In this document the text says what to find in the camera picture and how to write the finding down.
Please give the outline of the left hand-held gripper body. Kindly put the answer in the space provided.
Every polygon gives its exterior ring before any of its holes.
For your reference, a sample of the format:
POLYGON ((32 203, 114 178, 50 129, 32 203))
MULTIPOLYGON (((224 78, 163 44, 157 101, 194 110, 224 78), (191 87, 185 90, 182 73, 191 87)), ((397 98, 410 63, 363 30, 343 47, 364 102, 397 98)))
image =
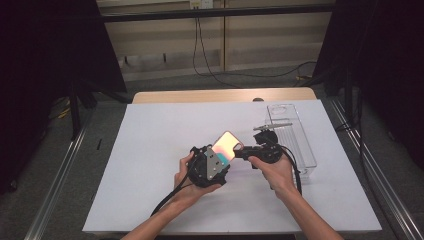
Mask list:
POLYGON ((210 145, 208 157, 201 155, 193 157, 188 162, 188 178, 194 185, 201 188, 214 184, 224 185, 229 168, 230 164, 225 168, 220 166, 220 161, 210 145))

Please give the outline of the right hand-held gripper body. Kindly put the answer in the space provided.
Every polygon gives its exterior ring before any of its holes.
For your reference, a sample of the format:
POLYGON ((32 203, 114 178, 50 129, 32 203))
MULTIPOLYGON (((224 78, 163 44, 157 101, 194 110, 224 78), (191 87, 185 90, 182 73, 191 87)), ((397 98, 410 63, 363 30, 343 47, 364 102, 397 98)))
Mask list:
POLYGON ((255 156, 269 164, 278 162, 282 156, 288 157, 287 151, 279 144, 278 136, 270 125, 256 127, 255 131, 254 139, 257 145, 249 150, 249 156, 255 156))

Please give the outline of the phone with blue case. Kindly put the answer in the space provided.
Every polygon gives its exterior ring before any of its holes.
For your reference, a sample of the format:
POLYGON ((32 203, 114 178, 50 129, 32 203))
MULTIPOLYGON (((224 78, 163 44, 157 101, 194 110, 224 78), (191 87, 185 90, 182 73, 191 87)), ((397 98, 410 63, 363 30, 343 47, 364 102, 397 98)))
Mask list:
POLYGON ((235 158, 235 150, 242 150, 243 143, 230 131, 225 131, 213 144, 212 151, 218 157, 220 166, 225 168, 235 158))

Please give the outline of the person's right hand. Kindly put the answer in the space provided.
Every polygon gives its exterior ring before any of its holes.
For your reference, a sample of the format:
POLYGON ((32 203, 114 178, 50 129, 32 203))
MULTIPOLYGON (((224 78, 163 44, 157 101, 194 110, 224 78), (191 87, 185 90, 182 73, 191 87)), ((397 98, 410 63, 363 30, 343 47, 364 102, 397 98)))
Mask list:
POLYGON ((286 156, 282 156, 279 161, 272 164, 265 163, 256 156, 250 156, 248 160, 262 171, 265 179, 281 201, 286 202, 289 198, 300 196, 294 184, 292 165, 286 156))

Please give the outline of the person's left hand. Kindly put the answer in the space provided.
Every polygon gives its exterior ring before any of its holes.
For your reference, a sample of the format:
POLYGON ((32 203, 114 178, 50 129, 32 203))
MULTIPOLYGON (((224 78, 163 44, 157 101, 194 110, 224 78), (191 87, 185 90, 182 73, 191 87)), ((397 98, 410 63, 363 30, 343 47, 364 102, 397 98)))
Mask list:
POLYGON ((214 184, 207 188, 201 188, 193 185, 189 179, 185 179, 188 172, 187 163, 193 158, 194 153, 190 152, 179 162, 179 171, 174 176, 174 185, 181 186, 181 189, 171 198, 172 203, 176 203, 181 209, 187 209, 194 205, 202 196, 212 193, 221 187, 220 184, 214 184))

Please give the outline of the clear plastic container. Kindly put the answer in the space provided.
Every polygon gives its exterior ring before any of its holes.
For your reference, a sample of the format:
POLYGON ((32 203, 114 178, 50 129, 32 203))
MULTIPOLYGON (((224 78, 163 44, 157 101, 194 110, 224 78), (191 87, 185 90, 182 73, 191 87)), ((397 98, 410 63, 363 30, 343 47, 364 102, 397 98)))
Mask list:
POLYGON ((300 180, 303 184, 308 184, 317 163, 296 107, 293 104, 274 104, 268 105, 267 111, 265 123, 271 125, 279 144, 291 151, 300 171, 300 180))

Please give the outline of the white board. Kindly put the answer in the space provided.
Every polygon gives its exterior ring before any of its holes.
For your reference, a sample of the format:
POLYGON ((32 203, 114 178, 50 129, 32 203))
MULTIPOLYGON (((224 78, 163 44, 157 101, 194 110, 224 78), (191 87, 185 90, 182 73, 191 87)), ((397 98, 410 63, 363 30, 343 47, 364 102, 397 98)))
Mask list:
MULTIPOLYGON (((265 123, 268 103, 131 104, 87 216, 89 233, 127 232, 147 219, 172 191, 180 158, 214 142, 224 131, 246 145, 265 123)), ((380 223, 332 127, 323 104, 294 104, 317 161, 303 196, 340 232, 380 230, 380 223)), ((294 233, 299 227, 262 173, 243 160, 231 163, 226 184, 173 220, 166 235, 294 233)))

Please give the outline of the wooden table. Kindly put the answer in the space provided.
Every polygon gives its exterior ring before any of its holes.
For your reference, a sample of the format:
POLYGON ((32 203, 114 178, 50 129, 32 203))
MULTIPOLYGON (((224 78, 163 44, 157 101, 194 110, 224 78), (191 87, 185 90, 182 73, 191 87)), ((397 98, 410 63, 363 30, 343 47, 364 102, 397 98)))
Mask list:
POLYGON ((135 94, 133 104, 316 100, 308 87, 152 91, 135 94))

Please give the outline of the black horizontal bar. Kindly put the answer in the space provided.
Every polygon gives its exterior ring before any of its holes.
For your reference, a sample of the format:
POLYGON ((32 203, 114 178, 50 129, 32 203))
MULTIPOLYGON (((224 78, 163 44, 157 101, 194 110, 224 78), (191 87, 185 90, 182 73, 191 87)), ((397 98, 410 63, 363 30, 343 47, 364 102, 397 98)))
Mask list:
POLYGON ((289 5, 272 7, 248 7, 248 8, 216 8, 198 10, 175 10, 144 13, 122 13, 102 14, 100 20, 104 23, 110 22, 133 22, 153 20, 175 20, 175 19, 197 19, 233 16, 256 16, 277 14, 303 14, 332 12, 334 4, 312 4, 312 5, 289 5))

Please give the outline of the black curtain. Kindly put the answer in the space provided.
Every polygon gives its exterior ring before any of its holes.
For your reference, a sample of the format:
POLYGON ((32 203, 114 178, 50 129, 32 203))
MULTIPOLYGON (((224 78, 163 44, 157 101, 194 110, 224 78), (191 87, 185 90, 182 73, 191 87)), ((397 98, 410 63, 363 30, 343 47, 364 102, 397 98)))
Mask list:
POLYGON ((353 81, 424 170, 424 0, 335 0, 314 74, 353 81))
POLYGON ((0 0, 0 195, 30 160, 53 102, 126 86, 96 0, 0 0))

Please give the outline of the aluminium rail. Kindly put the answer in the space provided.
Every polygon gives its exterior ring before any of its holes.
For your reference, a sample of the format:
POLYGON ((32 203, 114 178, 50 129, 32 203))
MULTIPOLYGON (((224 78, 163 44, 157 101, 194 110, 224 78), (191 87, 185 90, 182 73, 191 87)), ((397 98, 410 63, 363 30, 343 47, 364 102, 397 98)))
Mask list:
POLYGON ((412 214, 389 183, 377 160, 364 142, 362 134, 356 128, 348 125, 348 119, 340 101, 331 100, 331 106, 344 128, 344 132, 349 136, 350 141, 359 153, 359 162, 363 173, 368 180, 371 180, 368 185, 374 193, 378 192, 382 196, 384 204, 388 207, 388 211, 381 209, 384 216, 388 217, 391 214, 394 217, 395 223, 401 228, 407 240, 424 240, 424 232, 419 228, 412 214))
POLYGON ((89 123, 90 119, 87 118, 71 141, 59 170, 56 173, 56 176, 44 197, 42 205, 38 209, 24 240, 42 240, 45 229, 65 185, 67 176, 82 145, 89 123))

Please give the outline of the black stand post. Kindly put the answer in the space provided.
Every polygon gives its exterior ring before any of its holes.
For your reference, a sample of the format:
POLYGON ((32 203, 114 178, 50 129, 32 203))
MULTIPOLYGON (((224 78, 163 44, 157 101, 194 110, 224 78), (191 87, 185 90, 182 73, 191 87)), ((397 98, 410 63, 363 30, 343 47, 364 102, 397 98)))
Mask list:
POLYGON ((77 89, 73 81, 69 83, 69 102, 70 102, 70 112, 71 112, 71 119, 72 119, 71 140, 75 140, 81 130, 81 120, 80 120, 80 114, 79 114, 77 89))

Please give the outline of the wall socket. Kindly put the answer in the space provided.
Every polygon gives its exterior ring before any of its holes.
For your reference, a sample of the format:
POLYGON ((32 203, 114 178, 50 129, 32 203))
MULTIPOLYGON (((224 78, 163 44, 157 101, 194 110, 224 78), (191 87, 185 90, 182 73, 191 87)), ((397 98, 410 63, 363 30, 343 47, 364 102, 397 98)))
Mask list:
POLYGON ((191 9, 212 9, 213 0, 189 0, 191 9))

